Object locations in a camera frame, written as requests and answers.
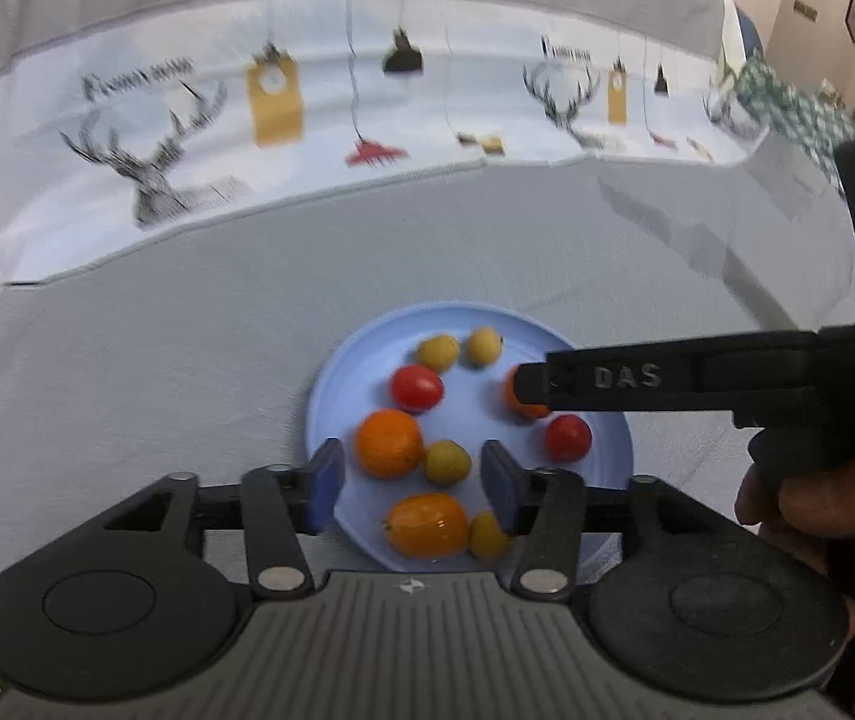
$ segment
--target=metal screw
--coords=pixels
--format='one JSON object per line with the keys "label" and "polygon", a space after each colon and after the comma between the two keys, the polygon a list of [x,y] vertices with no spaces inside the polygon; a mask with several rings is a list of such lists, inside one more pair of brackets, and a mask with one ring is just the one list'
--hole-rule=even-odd
{"label": "metal screw", "polygon": [[520,586],[539,595],[549,595],[567,587],[568,578],[553,568],[532,568],[520,576]]}
{"label": "metal screw", "polygon": [[304,584],[304,572],[296,569],[293,565],[274,565],[265,568],[257,575],[257,583],[263,589],[287,592],[296,590]]}

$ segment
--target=blue plate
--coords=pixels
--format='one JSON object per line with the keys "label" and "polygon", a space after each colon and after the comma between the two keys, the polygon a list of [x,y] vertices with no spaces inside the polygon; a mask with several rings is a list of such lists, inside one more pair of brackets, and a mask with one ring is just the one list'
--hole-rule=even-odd
{"label": "blue plate", "polygon": [[[395,481],[368,476],[354,456],[354,435],[362,421],[375,410],[392,408],[388,381],[401,365],[414,362],[421,341],[450,333],[464,341],[482,325],[496,327],[504,337],[504,353],[483,370],[457,362],[442,378],[445,397],[429,412],[418,415],[424,443],[450,439],[469,451],[474,460],[469,477],[445,490],[464,506],[468,517],[489,509],[480,481],[480,451],[488,439],[503,442],[527,469],[547,466],[544,429],[549,419],[531,421],[511,412],[503,402],[504,377],[520,362],[539,362],[547,352],[572,348],[542,324],[503,309],[473,303],[425,303],[386,314],[347,339],[328,360],[314,386],[307,407],[307,455],[311,456],[329,437],[344,442],[347,480],[334,509],[344,531],[368,555],[392,571],[472,571],[482,565],[469,553],[443,560],[412,560],[387,543],[381,521],[387,512],[410,495],[438,490],[416,469]],[[577,464],[565,466],[592,485],[624,488],[634,471],[634,452],[627,420],[622,413],[585,413],[593,432],[593,447]],[[583,536],[582,564],[606,541],[606,536]],[[517,558],[517,549],[496,568],[506,568]]]}

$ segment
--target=red cherry tomato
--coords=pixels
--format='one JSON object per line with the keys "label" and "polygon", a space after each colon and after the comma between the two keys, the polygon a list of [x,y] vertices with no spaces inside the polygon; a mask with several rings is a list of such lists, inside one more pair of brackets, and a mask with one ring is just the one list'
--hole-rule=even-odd
{"label": "red cherry tomato", "polygon": [[573,413],[552,420],[544,433],[547,454],[555,463],[576,463],[590,451],[593,441],[587,423]]}
{"label": "red cherry tomato", "polygon": [[443,382],[430,368],[405,365],[391,377],[391,397],[405,412],[426,412],[443,398]]}

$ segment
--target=black round pad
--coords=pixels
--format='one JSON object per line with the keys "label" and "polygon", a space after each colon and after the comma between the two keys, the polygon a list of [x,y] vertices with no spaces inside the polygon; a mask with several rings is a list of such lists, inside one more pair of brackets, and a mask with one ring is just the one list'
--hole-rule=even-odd
{"label": "black round pad", "polygon": [[55,542],[0,574],[0,679],[73,701],[142,695],[208,662],[236,618],[230,582],[159,533]]}
{"label": "black round pad", "polygon": [[156,600],[154,588],[141,577],[85,571],[51,587],[44,613],[72,634],[118,634],[150,614]]}
{"label": "black round pad", "polygon": [[718,704],[819,686],[843,651],[847,607],[827,579],[760,541],[666,536],[599,581],[587,624],[621,667]]}

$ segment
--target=cherry tomato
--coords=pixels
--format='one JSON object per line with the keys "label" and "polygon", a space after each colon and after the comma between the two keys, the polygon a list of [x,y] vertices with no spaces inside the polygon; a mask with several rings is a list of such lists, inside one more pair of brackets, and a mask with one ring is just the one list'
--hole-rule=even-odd
{"label": "cherry tomato", "polygon": [[590,451],[593,441],[587,423],[573,413],[551,420],[544,433],[547,454],[555,463],[576,463]]}
{"label": "cherry tomato", "polygon": [[391,377],[391,397],[405,412],[426,412],[443,398],[443,382],[430,368],[405,365]]}
{"label": "cherry tomato", "polygon": [[517,400],[517,396],[514,394],[514,374],[517,373],[517,367],[518,365],[512,367],[507,372],[507,378],[504,379],[504,400],[508,407],[528,419],[544,419],[546,416],[550,416],[550,409],[546,406],[530,406]]}

